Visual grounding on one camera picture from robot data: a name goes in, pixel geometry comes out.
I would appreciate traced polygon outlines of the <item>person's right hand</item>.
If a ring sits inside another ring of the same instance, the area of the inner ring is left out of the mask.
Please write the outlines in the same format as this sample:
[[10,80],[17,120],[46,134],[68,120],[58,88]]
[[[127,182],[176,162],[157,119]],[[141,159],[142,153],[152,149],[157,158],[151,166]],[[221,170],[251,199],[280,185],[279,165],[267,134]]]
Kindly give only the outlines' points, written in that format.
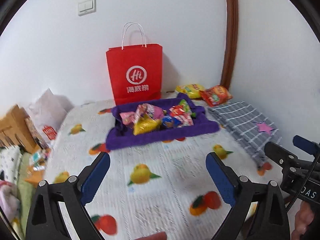
[[300,236],[307,232],[308,226],[314,219],[314,212],[307,202],[302,202],[300,210],[295,215],[295,229],[291,234],[292,240],[300,240]]

